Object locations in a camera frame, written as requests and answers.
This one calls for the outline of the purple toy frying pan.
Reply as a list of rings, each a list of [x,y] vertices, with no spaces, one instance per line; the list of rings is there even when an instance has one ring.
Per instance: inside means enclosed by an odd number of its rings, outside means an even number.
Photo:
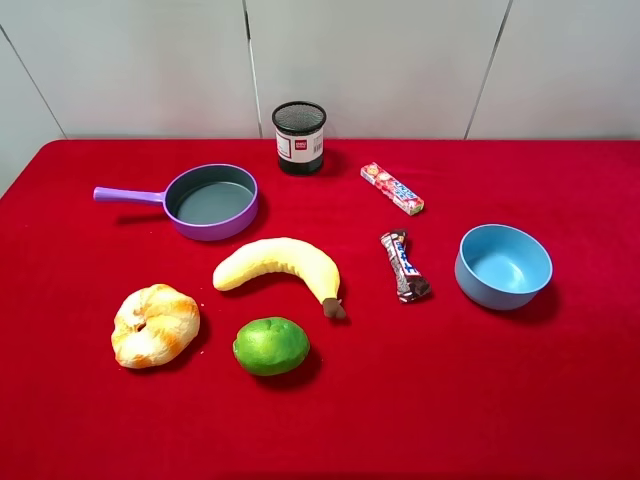
[[[177,176],[162,192],[97,187],[97,202],[160,205],[174,228],[196,241],[218,241],[245,230],[259,208],[258,184],[246,169],[207,164]]]

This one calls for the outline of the green toy lime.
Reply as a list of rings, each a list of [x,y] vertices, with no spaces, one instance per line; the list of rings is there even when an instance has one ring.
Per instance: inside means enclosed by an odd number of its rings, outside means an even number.
[[[267,317],[244,325],[232,345],[239,364],[256,376],[287,373],[306,359],[310,342],[305,331],[283,317]]]

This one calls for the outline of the yellow plush banana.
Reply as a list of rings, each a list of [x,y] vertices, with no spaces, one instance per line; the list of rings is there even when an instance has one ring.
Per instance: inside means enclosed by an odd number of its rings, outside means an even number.
[[[230,291],[272,273],[300,278],[321,304],[327,318],[346,318],[338,298],[340,273],[336,263],[324,251],[302,240],[277,237],[243,245],[215,268],[212,283],[218,291]]]

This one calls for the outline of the red table cloth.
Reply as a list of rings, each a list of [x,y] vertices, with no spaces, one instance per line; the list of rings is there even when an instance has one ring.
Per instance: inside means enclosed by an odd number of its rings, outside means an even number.
[[[372,162],[424,201],[404,213]],[[218,241],[181,235],[162,192],[207,164],[246,169],[256,218]],[[466,232],[520,229],[553,275],[509,311],[454,274]],[[402,303],[380,237],[407,231],[431,293]],[[277,237],[324,251],[344,320],[306,284],[265,274],[230,291],[215,268]],[[200,329],[172,361],[115,360],[114,318],[166,284]],[[237,332],[283,317],[310,342],[256,376]],[[1,475],[5,479],[635,479],[639,475],[639,145],[635,141],[331,140],[316,175],[271,140],[58,140],[1,200]]]

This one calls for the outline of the red Hi-Chew candy box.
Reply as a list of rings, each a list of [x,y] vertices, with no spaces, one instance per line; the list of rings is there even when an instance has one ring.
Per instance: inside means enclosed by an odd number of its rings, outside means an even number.
[[[424,201],[421,197],[377,163],[372,162],[363,166],[360,174],[404,213],[413,216],[424,209]]]

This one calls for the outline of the toy croissant bread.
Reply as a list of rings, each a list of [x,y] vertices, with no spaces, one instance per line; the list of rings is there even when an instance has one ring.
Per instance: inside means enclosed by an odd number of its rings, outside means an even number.
[[[130,369],[164,365],[191,343],[199,329],[194,299],[166,284],[142,288],[124,300],[114,318],[115,360]]]

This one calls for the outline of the black mesh pen holder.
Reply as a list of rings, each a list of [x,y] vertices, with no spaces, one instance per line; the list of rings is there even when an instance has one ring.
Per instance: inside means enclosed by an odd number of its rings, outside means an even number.
[[[278,165],[288,175],[306,176],[323,165],[326,111],[308,101],[290,101],[272,112]]]

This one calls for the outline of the blue plastic bowl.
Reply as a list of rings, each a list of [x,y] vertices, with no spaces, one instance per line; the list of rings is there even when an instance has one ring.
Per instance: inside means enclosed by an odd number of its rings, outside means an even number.
[[[502,224],[479,225],[462,237],[454,274],[462,292],[492,310],[529,303],[550,282],[551,257],[528,233]]]

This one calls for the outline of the brown chocolate bar wrapper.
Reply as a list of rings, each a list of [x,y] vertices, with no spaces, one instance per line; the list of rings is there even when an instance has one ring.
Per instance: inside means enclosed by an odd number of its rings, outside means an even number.
[[[407,231],[396,229],[383,234],[380,243],[386,250],[396,278],[396,293],[402,303],[410,303],[431,293],[431,284],[409,261]]]

